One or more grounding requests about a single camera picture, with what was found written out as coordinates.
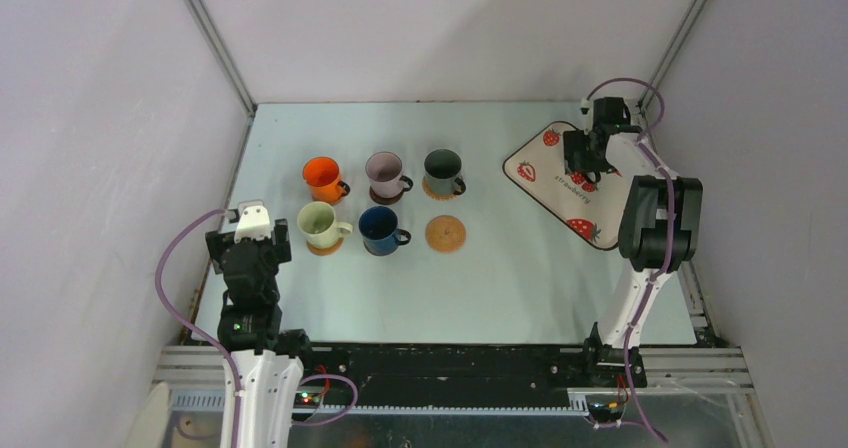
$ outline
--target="white panel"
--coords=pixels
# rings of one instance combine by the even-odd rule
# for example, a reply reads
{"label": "white panel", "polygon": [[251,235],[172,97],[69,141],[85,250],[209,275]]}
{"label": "white panel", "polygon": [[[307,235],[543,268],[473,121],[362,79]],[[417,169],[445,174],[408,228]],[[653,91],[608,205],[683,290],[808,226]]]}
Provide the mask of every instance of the white panel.
{"label": "white panel", "polygon": [[259,102],[579,99],[650,76],[690,1],[205,0]]}
{"label": "white panel", "polygon": [[0,0],[0,27],[0,445],[122,446],[176,334],[157,259],[222,206],[245,118],[182,0]]}
{"label": "white panel", "polygon": [[778,447],[845,446],[848,0],[712,0],[662,87],[695,262]]}

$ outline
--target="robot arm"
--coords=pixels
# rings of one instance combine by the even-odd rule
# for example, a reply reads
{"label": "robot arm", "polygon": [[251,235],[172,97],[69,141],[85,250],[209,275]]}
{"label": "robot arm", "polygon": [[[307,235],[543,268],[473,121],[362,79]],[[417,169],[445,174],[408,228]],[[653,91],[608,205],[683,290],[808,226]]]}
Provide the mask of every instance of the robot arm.
{"label": "robot arm", "polygon": [[[218,340],[230,352],[238,380],[224,361],[227,396],[221,448],[288,445],[292,409],[303,362],[311,358],[302,330],[280,333],[282,310],[275,276],[291,261],[288,224],[271,222],[262,201],[240,203],[228,213],[235,232],[206,234],[206,245],[227,291],[218,324]],[[238,442],[232,446],[233,430]]]}
{"label": "robot arm", "polygon": [[612,302],[587,340],[596,353],[594,365],[623,366],[623,350],[639,346],[663,284],[695,254],[703,189],[700,181],[680,177],[660,159],[631,123],[622,98],[584,101],[582,111],[585,129],[563,134],[566,172],[582,173],[594,183],[616,171],[632,179],[618,234],[625,262]]}

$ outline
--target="orange mug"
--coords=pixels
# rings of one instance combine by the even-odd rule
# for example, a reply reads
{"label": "orange mug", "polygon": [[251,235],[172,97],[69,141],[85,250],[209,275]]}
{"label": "orange mug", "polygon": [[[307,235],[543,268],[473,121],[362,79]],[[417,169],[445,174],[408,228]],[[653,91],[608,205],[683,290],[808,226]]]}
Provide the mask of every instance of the orange mug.
{"label": "orange mug", "polygon": [[309,160],[303,167],[303,179],[315,201],[335,205],[350,194],[350,185],[342,181],[339,164],[326,156]]}

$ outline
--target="white table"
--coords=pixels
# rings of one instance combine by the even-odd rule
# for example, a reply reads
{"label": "white table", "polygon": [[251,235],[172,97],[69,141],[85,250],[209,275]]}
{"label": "white table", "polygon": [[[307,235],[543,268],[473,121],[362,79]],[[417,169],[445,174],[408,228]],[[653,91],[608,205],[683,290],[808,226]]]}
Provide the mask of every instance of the white table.
{"label": "white table", "polygon": [[[259,106],[232,204],[263,199],[273,219],[287,218],[293,261],[277,283],[283,328],[313,341],[367,343],[581,343],[604,311],[624,261],[591,248],[515,186],[501,170],[510,154],[556,120],[579,125],[577,103],[327,103]],[[460,154],[468,192],[436,201],[421,189],[424,157],[435,148]],[[355,232],[341,249],[307,251],[295,219],[311,201],[304,163],[330,156],[352,188],[336,206],[356,226],[374,203],[365,161],[393,151],[415,188],[391,209],[412,243],[392,255],[368,254]],[[465,246],[432,251],[424,228],[438,215],[465,224]],[[225,226],[232,231],[234,225]],[[223,278],[210,272],[196,322],[215,333]],[[645,322],[644,344],[694,344],[675,276]]]}

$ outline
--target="strawberry placemat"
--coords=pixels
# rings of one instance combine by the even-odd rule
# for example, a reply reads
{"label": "strawberry placemat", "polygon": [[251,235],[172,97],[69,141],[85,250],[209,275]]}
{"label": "strawberry placemat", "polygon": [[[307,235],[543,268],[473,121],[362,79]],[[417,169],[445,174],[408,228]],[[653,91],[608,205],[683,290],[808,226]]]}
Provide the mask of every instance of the strawberry placemat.
{"label": "strawberry placemat", "polygon": [[564,121],[551,123],[506,159],[504,174],[590,245],[612,250],[630,180],[604,174],[592,185],[582,175],[566,175],[560,135],[576,129]]}

